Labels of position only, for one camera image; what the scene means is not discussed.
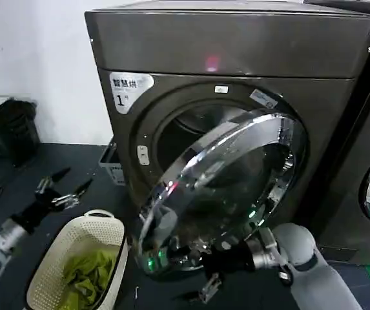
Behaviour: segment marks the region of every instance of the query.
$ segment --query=white sticker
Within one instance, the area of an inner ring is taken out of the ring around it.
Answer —
[[[140,165],[149,166],[149,154],[147,152],[147,146],[145,145],[138,145],[138,158]]]
[[[126,185],[125,176],[123,175],[123,170],[121,169],[121,164],[115,163],[110,169],[112,171],[112,178],[114,180],[114,183],[120,186]]]
[[[217,92],[219,94],[227,94],[228,93],[228,86],[216,85],[215,86],[215,92]]]
[[[249,97],[268,109],[273,109],[278,104],[275,99],[264,94],[259,89],[254,90]]]
[[[136,100],[154,85],[153,77],[147,73],[112,72],[109,78],[120,114],[127,114]]]

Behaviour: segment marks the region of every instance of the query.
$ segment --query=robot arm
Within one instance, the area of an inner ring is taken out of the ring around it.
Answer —
[[[51,212],[59,212],[78,205],[80,197],[86,192],[92,180],[79,186],[73,194],[65,196],[56,192],[52,186],[63,178],[70,169],[63,169],[52,176],[43,178],[36,190],[35,201],[0,225],[0,276],[10,261],[14,249]]]
[[[301,310],[362,310],[341,276],[322,257],[312,234],[293,223],[273,231],[261,228],[232,249],[204,255],[203,264],[209,278],[199,292],[204,303],[220,289],[227,271],[276,267]]]
[[[301,310],[362,310],[341,276],[323,258],[312,234],[292,223],[273,234],[292,274],[291,294]]]

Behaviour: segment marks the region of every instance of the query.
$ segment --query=green cloth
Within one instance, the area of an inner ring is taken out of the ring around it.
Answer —
[[[100,299],[116,263],[117,253],[97,250],[71,257],[64,267],[67,291],[59,310],[88,310]]]

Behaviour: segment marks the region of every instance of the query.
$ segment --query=second washing machine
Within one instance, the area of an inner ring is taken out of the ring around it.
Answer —
[[[269,225],[292,218],[370,52],[369,14],[300,3],[150,1],[86,21],[136,204],[218,147],[232,160],[191,183],[258,225],[277,205]]]
[[[309,1],[370,13],[370,1]],[[329,147],[328,163],[310,186],[304,207],[318,209],[309,228],[326,259],[370,265],[370,56],[357,85],[355,113],[348,110],[343,117],[352,126],[336,130],[343,139]]]

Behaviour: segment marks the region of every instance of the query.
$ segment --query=white wall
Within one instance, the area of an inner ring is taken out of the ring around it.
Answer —
[[[84,12],[138,0],[0,0],[0,95],[37,101],[41,141],[112,137]]]

